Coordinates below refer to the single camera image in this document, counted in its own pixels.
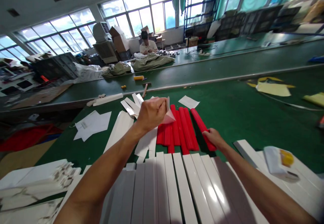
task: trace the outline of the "red foam tube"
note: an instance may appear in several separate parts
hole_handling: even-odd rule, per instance
[[[190,111],[191,111],[195,121],[198,124],[200,132],[202,133],[204,131],[208,131],[207,127],[205,126],[205,124],[204,124],[203,120],[201,119],[200,115],[198,114],[197,110],[192,108]],[[217,148],[208,140],[207,136],[203,135],[203,137],[204,137],[204,140],[205,140],[205,142],[207,144],[208,150],[209,151],[216,151]]]

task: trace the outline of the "person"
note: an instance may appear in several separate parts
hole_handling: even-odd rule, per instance
[[[139,46],[139,51],[143,55],[147,55],[148,53],[156,53],[158,51],[158,47],[156,47],[156,44],[154,41],[149,40],[149,35],[146,31],[141,32],[141,37],[143,40],[143,43]]]
[[[104,198],[147,132],[166,114],[166,98],[153,98],[141,105],[137,121],[126,134],[89,168],[59,212],[54,224],[99,223]],[[233,150],[215,129],[203,132],[234,168],[246,191],[269,223],[316,223],[302,207]]]

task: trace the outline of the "paper sheet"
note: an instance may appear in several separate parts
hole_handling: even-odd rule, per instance
[[[75,124],[78,132],[74,140],[82,138],[83,141],[86,141],[91,135],[107,130],[110,116],[111,112],[99,114],[97,111],[93,111]]]
[[[275,84],[275,83],[263,83],[258,82],[256,86],[257,91],[268,93],[276,96],[291,96],[287,85],[285,84]]]
[[[186,106],[189,109],[197,107],[198,104],[200,103],[200,102],[197,102],[196,100],[194,100],[194,99],[192,99],[192,98],[190,98],[188,96],[184,96],[178,102],[183,104],[184,106]]]

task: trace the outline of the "green table surface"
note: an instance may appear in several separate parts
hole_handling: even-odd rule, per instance
[[[273,75],[285,82],[295,85],[290,89],[291,97],[280,97],[281,100],[320,109],[302,100],[304,95],[323,91],[324,68],[305,69],[302,71]],[[315,173],[324,172],[324,133],[316,127],[324,111],[308,111],[287,106],[265,97],[248,86],[244,81],[229,80],[196,85],[187,88],[173,88],[149,92],[146,96],[170,97],[170,103],[181,107],[178,100],[187,95],[200,104],[196,110],[205,125],[217,129],[230,146],[236,140],[246,139],[255,150],[273,145],[291,151]],[[112,112],[108,129],[92,135],[87,141],[73,140],[76,128],[67,128],[51,148],[38,161],[37,165],[68,159],[76,167],[85,168],[93,164],[103,153],[115,124],[119,111],[123,110],[121,100],[116,100],[96,107],[85,107],[74,122],[78,122],[93,110],[98,113]],[[225,157],[219,151],[208,152],[202,135],[197,129],[196,137],[201,154],[215,154],[222,160]],[[157,145],[156,151],[167,152],[167,147]],[[135,162],[137,156],[131,155],[128,162]]]

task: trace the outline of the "window frame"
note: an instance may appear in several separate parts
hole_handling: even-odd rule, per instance
[[[71,50],[71,51],[73,51],[73,52],[75,52],[74,51],[74,49],[69,45],[69,43],[65,40],[65,38],[63,37],[63,35],[62,35],[62,33],[69,33],[69,35],[72,37],[72,39],[74,40],[74,43],[77,45],[77,47],[79,47],[79,49],[80,49],[80,51],[82,50],[81,49],[81,47],[80,47],[80,45],[78,44],[78,42],[75,40],[75,38],[70,34],[70,31],[72,31],[72,30],[75,30],[75,29],[77,29],[77,31],[80,33],[80,35],[81,35],[81,37],[82,37],[82,39],[84,40],[84,42],[85,42],[85,44],[87,45],[87,47],[89,48],[89,49],[91,49],[91,48],[93,48],[93,46],[88,42],[88,40],[85,38],[85,36],[83,35],[83,33],[81,32],[81,30],[80,30],[80,28],[82,28],[82,27],[85,27],[85,26],[90,26],[90,25],[92,25],[92,24],[96,24],[97,22],[94,20],[94,21],[92,21],[92,22],[88,22],[88,23],[85,23],[85,24],[82,24],[82,25],[76,25],[76,23],[74,22],[74,20],[73,20],[73,18],[71,17],[71,15],[72,14],[75,14],[75,13],[78,13],[78,12],[80,12],[80,11],[83,11],[83,10],[86,10],[86,9],[88,9],[88,8],[83,8],[83,9],[81,9],[81,10],[78,10],[78,11],[74,11],[74,12],[72,12],[72,13],[69,13],[69,14],[67,14],[67,15],[63,15],[63,16],[60,16],[60,17],[58,17],[58,18],[53,18],[52,20],[57,20],[57,19],[60,19],[60,18],[62,18],[62,17],[66,17],[66,16],[68,16],[70,19],[71,19],[71,21],[73,22],[73,24],[74,24],[74,27],[72,27],[72,28],[69,28],[69,29],[65,29],[65,30],[62,30],[62,31],[57,31],[57,29],[53,26],[53,24],[51,23],[51,21],[44,21],[44,22],[42,22],[42,23],[40,23],[40,24],[44,24],[44,23],[49,23],[49,24],[51,24],[51,26],[54,28],[54,30],[55,30],[55,32],[54,33],[51,33],[51,34],[48,34],[48,35],[45,35],[45,36],[40,36],[36,31],[35,31],[35,29],[33,29],[33,27],[34,26],[37,26],[37,25],[40,25],[40,24],[36,24],[36,25],[33,25],[33,26],[30,26],[30,27],[27,27],[27,28],[30,28],[38,37],[37,38],[33,38],[33,39],[31,39],[31,40],[26,40],[25,38],[23,39],[24,40],[24,44],[28,47],[28,48],[30,48],[33,52],[35,52],[35,53],[38,53],[38,51],[37,50],[39,50],[39,51],[43,51],[44,53],[45,52],[47,52],[47,51],[44,51],[37,43],[35,43],[35,41],[39,41],[39,40],[41,40],[41,41],[43,41],[45,44],[46,44],[46,46],[47,47],[49,47],[52,51],[53,51],[53,53],[54,53],[54,55],[59,55],[58,53],[56,53],[55,52],[55,50],[45,41],[45,39],[46,38],[50,38],[50,39],[52,39],[53,41],[54,41],[54,43],[56,43],[56,45],[63,51],[63,53],[64,53],[64,50],[60,47],[60,45],[52,38],[53,36],[55,36],[55,35],[59,35],[60,36],[60,38],[64,41],[64,43],[66,43],[66,45],[68,46],[68,48]]]

